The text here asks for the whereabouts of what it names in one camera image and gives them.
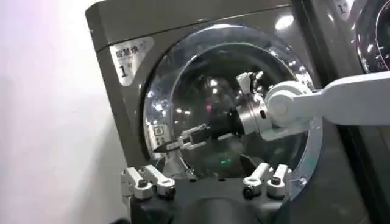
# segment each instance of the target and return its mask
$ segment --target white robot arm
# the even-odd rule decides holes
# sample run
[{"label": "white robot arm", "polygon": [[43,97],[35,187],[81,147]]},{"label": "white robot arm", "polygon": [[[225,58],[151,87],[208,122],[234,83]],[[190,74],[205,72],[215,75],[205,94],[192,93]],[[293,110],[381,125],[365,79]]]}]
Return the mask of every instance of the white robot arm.
[{"label": "white robot arm", "polygon": [[338,125],[390,125],[390,72],[345,77],[312,93],[287,81],[275,85],[264,101],[271,121],[288,128],[323,117]]}]

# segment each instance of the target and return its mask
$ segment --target white wall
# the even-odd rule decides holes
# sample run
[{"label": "white wall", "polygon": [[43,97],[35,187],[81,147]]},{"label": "white wall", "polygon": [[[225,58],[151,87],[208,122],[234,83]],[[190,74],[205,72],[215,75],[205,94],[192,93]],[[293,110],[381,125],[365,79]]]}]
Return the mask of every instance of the white wall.
[{"label": "white wall", "polygon": [[126,215],[125,162],[84,15],[93,2],[0,1],[0,223]]}]

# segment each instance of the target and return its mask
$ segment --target washing machine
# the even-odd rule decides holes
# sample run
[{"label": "washing machine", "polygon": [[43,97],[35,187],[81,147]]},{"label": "washing machine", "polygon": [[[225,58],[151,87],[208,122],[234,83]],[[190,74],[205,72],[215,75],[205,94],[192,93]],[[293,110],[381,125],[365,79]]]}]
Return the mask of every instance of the washing machine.
[{"label": "washing machine", "polygon": [[236,107],[240,74],[258,74],[261,95],[285,80],[320,88],[299,10],[287,0],[92,5],[87,21],[127,165],[164,161],[165,175],[183,179],[245,177],[243,155],[287,164],[291,223],[368,222],[338,129],[321,119],[306,133],[275,141],[226,136],[196,150],[155,152]]},{"label": "washing machine", "polygon": [[[389,1],[296,1],[322,83],[389,70]],[[340,127],[360,191],[375,223],[390,219],[390,128]]]}]

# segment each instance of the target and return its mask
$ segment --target bolt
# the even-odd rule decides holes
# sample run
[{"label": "bolt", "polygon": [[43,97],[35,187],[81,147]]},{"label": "bolt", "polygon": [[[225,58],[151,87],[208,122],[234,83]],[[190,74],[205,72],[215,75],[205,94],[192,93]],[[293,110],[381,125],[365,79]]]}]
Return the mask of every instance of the bolt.
[{"label": "bolt", "polygon": [[140,181],[138,182],[137,187],[138,187],[138,188],[144,188],[144,187],[147,186],[148,183],[149,183],[149,182],[148,182],[147,180],[140,180]]},{"label": "bolt", "polygon": [[168,188],[165,192],[165,197],[167,200],[172,200],[176,195],[176,188],[174,187],[171,187],[171,188]]},{"label": "bolt", "polygon": [[281,179],[279,177],[272,177],[271,184],[279,185],[281,183]]},{"label": "bolt", "polygon": [[245,186],[243,189],[243,196],[245,199],[252,199],[255,196],[255,192],[253,190],[253,187]]}]

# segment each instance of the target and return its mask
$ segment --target metal bracket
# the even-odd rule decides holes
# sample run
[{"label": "metal bracket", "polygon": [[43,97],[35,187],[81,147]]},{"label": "metal bracket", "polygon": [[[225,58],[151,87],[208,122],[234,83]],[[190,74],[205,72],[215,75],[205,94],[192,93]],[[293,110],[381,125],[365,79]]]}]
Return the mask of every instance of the metal bracket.
[{"label": "metal bracket", "polygon": [[261,194],[261,187],[273,172],[268,163],[260,163],[253,174],[243,179],[243,195],[246,199],[252,199]]},{"label": "metal bracket", "polygon": [[267,194],[272,198],[283,198],[287,193],[287,181],[291,178],[291,169],[279,164],[271,180],[267,181]]},{"label": "metal bracket", "polygon": [[156,185],[157,194],[169,200],[176,194],[175,180],[164,176],[152,165],[143,166],[140,174],[148,181]]},{"label": "metal bracket", "polygon": [[121,173],[121,190],[123,197],[131,197],[140,200],[152,196],[152,184],[145,180],[134,167],[126,168]]}]

